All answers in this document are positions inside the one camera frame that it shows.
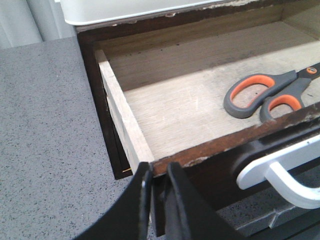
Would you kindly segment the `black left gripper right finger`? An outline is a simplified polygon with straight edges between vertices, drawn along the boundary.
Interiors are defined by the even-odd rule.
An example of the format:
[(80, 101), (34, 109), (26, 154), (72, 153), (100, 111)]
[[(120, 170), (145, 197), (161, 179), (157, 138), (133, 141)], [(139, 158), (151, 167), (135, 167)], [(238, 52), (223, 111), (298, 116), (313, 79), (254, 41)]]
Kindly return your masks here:
[(164, 194), (167, 240), (244, 240), (200, 196), (177, 162), (167, 166)]

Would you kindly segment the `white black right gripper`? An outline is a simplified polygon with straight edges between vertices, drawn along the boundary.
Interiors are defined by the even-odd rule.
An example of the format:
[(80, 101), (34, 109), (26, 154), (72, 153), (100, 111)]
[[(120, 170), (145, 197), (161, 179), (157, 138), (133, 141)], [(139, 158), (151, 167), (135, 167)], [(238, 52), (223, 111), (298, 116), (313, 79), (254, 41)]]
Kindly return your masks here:
[(301, 183), (290, 171), (320, 157), (320, 131), (303, 133), (297, 140), (266, 153), (249, 153), (234, 168), (233, 182), (242, 191), (268, 182), (287, 202), (302, 209), (320, 207), (320, 187)]

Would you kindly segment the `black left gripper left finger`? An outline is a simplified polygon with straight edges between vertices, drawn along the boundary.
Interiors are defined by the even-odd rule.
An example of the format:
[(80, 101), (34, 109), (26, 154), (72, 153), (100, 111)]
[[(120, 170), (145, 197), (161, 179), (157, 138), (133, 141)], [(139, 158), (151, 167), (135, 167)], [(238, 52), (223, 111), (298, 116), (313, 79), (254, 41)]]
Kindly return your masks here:
[(76, 240), (146, 240), (151, 206), (152, 167), (141, 162), (111, 208)]

